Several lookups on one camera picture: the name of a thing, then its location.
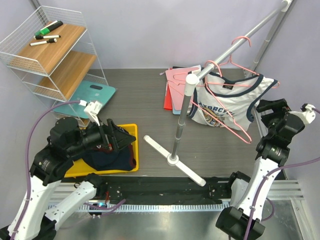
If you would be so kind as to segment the navy maroon tank top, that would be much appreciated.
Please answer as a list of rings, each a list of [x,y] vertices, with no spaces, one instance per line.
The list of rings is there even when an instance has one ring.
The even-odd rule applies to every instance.
[[[119,152],[95,147],[80,154],[77,158],[82,159],[96,171],[132,171],[137,165],[132,145],[126,146]]]

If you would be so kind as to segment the pink hanger of navy top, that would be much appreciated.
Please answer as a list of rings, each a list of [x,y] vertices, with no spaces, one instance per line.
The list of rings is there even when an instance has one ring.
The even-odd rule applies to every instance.
[[[208,70],[208,72],[210,73],[215,67],[218,69],[219,75],[222,77],[222,71],[221,68],[219,66],[218,63],[216,63],[213,60],[207,60],[204,64],[206,67],[210,67],[210,69]],[[244,143],[246,144],[251,144],[252,143],[252,138],[251,136],[236,122],[235,118],[233,117],[233,115],[229,112],[229,110],[225,107],[225,105],[216,97],[216,95],[211,91],[210,94],[215,98],[215,100],[222,106],[222,108],[224,110],[226,110],[227,114],[232,118],[233,123],[240,128],[240,130],[245,134],[245,136],[247,136],[248,140],[245,140],[242,136],[240,136],[238,133],[236,133],[233,129],[231,129],[230,127],[228,127],[227,125],[225,125],[225,123],[223,123],[222,121],[220,121],[219,119],[217,119],[216,117],[214,117],[210,112],[208,112],[207,110],[205,110],[203,107],[201,107],[200,105],[198,105],[197,103],[195,103],[193,100],[191,100],[190,102],[197,106],[198,108],[200,108],[202,111],[204,111],[205,113],[207,113],[210,117],[212,117],[214,120],[216,120],[216,122],[220,123],[223,127],[225,127],[227,130],[229,130],[232,134],[234,134],[235,136],[237,136],[240,140],[242,140]]]

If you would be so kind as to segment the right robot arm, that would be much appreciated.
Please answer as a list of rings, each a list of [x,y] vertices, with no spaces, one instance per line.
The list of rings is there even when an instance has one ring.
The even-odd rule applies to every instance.
[[[216,227],[234,240],[256,240],[265,227],[262,212],[270,188],[288,160],[289,144],[295,135],[314,120],[312,107],[305,103],[300,111],[292,111],[285,99],[261,100],[256,107],[267,128],[256,146],[257,156],[251,177],[234,172],[226,184],[231,197],[216,221]]]

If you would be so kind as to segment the white navy tank top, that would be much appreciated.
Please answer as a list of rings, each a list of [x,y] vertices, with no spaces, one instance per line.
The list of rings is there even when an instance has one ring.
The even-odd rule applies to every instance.
[[[214,117],[225,123],[229,128],[240,131],[233,119],[227,114],[226,110],[211,95],[213,92],[216,97],[224,104],[232,114],[235,121],[247,131],[250,124],[254,121],[252,110],[260,102],[260,99],[272,88],[270,86],[257,87],[255,89],[227,90],[222,87],[195,87],[193,101],[211,113]],[[210,127],[224,127],[216,122],[211,116],[192,104],[189,117],[202,125]]]

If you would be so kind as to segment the pink hanger of white top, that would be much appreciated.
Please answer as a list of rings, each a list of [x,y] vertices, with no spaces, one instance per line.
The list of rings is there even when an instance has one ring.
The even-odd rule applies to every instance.
[[[259,87],[271,87],[272,89],[276,89],[280,86],[280,82],[276,79],[265,77],[263,74],[254,74],[250,77],[230,80],[224,76],[220,76],[219,74],[210,73],[197,85],[197,87],[206,86],[225,88],[227,90],[233,90],[234,88],[236,90],[249,90]]]

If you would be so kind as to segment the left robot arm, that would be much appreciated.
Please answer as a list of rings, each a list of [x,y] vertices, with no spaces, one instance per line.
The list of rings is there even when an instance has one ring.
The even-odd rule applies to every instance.
[[[106,195],[104,179],[90,173],[74,192],[53,210],[47,210],[55,189],[74,161],[97,146],[107,147],[110,143],[118,152],[136,140],[111,119],[107,122],[107,125],[92,122],[85,129],[81,129],[73,117],[64,117],[55,123],[47,138],[48,144],[35,155],[28,171],[24,202],[12,223],[0,230],[2,240],[52,240],[62,223],[82,204]]]

